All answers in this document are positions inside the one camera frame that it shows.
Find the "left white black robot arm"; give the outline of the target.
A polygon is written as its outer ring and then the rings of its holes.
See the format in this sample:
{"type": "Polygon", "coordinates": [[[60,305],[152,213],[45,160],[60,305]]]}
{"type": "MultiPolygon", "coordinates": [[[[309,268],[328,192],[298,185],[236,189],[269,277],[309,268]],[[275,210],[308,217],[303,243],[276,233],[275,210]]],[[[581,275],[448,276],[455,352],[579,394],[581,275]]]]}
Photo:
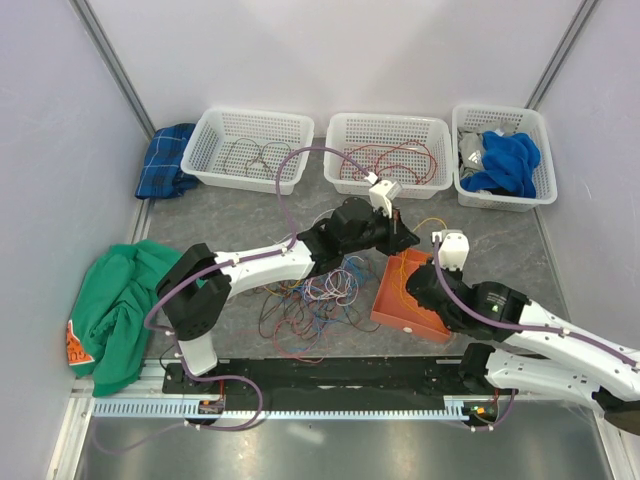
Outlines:
{"type": "Polygon", "coordinates": [[[375,249],[392,256],[419,243],[398,209],[350,197],[290,244],[218,253],[204,243],[190,247],[156,285],[185,382],[198,393],[218,385],[212,333],[230,298],[268,284],[326,275],[352,253],[375,249]]]}

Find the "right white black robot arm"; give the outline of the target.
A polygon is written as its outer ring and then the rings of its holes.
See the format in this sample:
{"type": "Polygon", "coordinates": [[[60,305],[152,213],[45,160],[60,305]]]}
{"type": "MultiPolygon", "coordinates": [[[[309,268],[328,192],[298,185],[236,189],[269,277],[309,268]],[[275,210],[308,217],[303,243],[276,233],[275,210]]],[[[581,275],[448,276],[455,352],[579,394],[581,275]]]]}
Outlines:
{"type": "Polygon", "coordinates": [[[452,332],[473,338],[458,381],[467,392],[518,390],[585,406],[639,432],[639,352],[605,340],[497,282],[467,286],[431,262],[406,283],[417,304],[452,332]]]}

